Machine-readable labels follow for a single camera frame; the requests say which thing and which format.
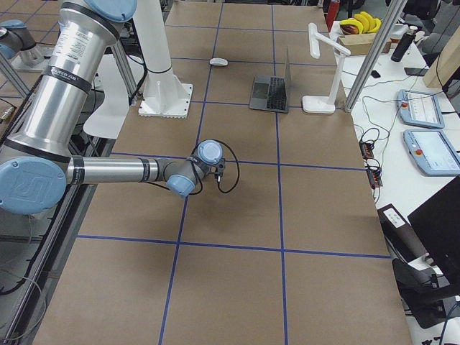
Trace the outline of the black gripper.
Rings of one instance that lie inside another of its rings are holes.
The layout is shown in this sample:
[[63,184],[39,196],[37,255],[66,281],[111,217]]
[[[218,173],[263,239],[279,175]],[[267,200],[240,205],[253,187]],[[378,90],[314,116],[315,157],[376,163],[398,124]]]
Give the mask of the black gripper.
[[224,175],[224,170],[226,168],[226,160],[222,157],[215,165],[211,167],[211,173],[215,179],[220,180]]

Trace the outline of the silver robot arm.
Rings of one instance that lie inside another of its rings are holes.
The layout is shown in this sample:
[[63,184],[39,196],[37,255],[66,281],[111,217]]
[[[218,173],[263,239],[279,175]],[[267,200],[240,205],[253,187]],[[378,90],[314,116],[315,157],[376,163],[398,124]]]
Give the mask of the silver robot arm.
[[184,198],[199,193],[207,175],[221,178],[222,144],[198,143],[182,162],[72,155],[68,143],[107,47],[130,19],[135,1],[65,1],[60,36],[21,129],[1,148],[1,207],[22,215],[52,208],[69,185],[147,183]]
[[27,25],[18,19],[1,23],[1,54],[16,70],[41,71],[50,59],[52,49],[40,46]]

